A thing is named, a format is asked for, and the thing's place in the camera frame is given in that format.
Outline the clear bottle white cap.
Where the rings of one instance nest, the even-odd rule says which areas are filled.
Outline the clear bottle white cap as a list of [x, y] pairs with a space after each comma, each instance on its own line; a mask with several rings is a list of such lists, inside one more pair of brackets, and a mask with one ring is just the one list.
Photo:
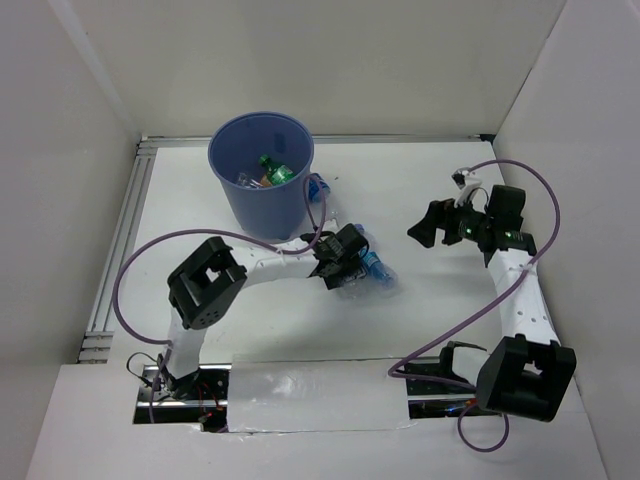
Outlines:
[[364, 302], [373, 299], [379, 293], [379, 285], [375, 280], [363, 277], [344, 283], [336, 292], [341, 300]]

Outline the clear bottle blue cap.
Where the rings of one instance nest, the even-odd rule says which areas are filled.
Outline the clear bottle blue cap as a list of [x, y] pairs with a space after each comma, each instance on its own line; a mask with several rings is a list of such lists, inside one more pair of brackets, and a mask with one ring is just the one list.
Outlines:
[[356, 224], [356, 229], [367, 241], [367, 245], [360, 251], [359, 258], [366, 272], [368, 288], [379, 296], [394, 296], [398, 290], [397, 275], [380, 259], [375, 250], [376, 242], [373, 236], [361, 224]]

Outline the green soda bottle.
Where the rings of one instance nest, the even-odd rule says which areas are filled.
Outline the green soda bottle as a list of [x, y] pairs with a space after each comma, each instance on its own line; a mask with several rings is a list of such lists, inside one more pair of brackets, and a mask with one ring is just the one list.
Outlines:
[[295, 174], [285, 164], [276, 162], [269, 155], [262, 155], [259, 164], [265, 171], [265, 178], [271, 186], [282, 185], [291, 181]]

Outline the clear crushed bottle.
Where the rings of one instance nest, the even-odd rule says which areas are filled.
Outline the clear crushed bottle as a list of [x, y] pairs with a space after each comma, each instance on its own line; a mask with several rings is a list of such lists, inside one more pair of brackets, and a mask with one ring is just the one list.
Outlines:
[[243, 188], [248, 188], [248, 189], [258, 189], [262, 187], [262, 185], [258, 180], [246, 174], [245, 172], [240, 172], [238, 174], [236, 178], [236, 184], [238, 186], [241, 186]]

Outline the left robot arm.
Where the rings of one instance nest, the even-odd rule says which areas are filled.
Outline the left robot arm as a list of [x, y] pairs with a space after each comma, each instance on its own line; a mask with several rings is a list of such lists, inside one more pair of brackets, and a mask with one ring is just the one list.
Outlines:
[[365, 274], [361, 255], [368, 247], [352, 224], [275, 245], [233, 248], [220, 236], [207, 239], [167, 280], [172, 311], [170, 345], [159, 357], [163, 389], [175, 399], [193, 394], [207, 329], [222, 320], [241, 290], [314, 277], [337, 289]]

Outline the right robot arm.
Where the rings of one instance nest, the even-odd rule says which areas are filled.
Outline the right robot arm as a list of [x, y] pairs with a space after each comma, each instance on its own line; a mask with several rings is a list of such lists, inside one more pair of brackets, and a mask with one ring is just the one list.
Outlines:
[[448, 392], [474, 387], [479, 407], [549, 422], [554, 419], [577, 365], [573, 349], [560, 344], [540, 288], [534, 238], [522, 231], [523, 190], [493, 187], [483, 211], [472, 191], [458, 199], [434, 200], [408, 234], [422, 246], [469, 240], [478, 246], [495, 285], [502, 338], [493, 351], [450, 342], [440, 353], [436, 379]]

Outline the blue label bottle behind bin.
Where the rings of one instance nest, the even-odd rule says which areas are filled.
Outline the blue label bottle behind bin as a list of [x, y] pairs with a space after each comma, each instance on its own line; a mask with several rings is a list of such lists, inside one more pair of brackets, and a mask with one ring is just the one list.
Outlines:
[[308, 200], [312, 208], [322, 214], [325, 208], [325, 220], [338, 223], [339, 207], [331, 187], [319, 173], [312, 173], [308, 183]]

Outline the blue plastic bin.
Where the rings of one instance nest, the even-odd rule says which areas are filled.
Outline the blue plastic bin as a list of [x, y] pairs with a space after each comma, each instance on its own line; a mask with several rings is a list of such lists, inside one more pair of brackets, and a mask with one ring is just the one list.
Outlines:
[[[254, 180], [266, 173], [259, 159], [269, 156], [292, 170], [292, 180], [271, 187], [250, 188], [238, 183], [241, 174]], [[213, 135], [209, 165], [218, 177], [232, 212], [248, 235], [286, 240], [306, 214], [305, 179], [311, 173], [314, 142], [298, 120], [277, 112], [254, 112], [236, 117]]]

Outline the back aluminium rail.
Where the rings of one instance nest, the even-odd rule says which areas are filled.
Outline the back aluminium rail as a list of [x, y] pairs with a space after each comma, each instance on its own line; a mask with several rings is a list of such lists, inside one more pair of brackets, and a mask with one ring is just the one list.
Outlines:
[[[495, 140], [495, 134], [474, 134], [458, 136], [434, 136], [418, 134], [357, 134], [357, 135], [314, 135], [315, 144], [356, 144], [356, 143], [460, 143], [488, 142]], [[149, 136], [143, 139], [142, 148], [201, 147], [210, 143], [211, 137], [164, 137]]]

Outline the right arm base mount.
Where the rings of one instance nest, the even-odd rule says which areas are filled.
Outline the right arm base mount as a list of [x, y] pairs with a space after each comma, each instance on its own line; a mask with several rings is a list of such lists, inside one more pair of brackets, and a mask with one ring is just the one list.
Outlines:
[[474, 394], [460, 386], [417, 379], [405, 382], [409, 418], [413, 420], [457, 417], [474, 403]]

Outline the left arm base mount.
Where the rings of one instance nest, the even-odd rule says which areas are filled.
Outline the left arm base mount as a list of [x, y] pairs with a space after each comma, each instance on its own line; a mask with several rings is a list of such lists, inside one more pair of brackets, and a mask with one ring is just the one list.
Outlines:
[[140, 376], [136, 394], [133, 423], [150, 424], [149, 405], [153, 404], [154, 424], [192, 424], [203, 432], [228, 431], [227, 399], [230, 364], [205, 364], [195, 384], [185, 394], [175, 398], [170, 395], [164, 381], [160, 380], [154, 392], [150, 383], [157, 372], [154, 365], [146, 365]]

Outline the left aluminium rail frame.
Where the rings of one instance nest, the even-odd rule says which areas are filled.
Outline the left aluminium rail frame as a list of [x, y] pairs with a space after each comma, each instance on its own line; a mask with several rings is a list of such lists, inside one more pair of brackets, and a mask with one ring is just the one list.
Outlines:
[[108, 361], [117, 326], [112, 311], [113, 286], [121, 265], [134, 250], [156, 152], [157, 148], [146, 139], [138, 145], [109, 253], [76, 360], [78, 364], [104, 364]]

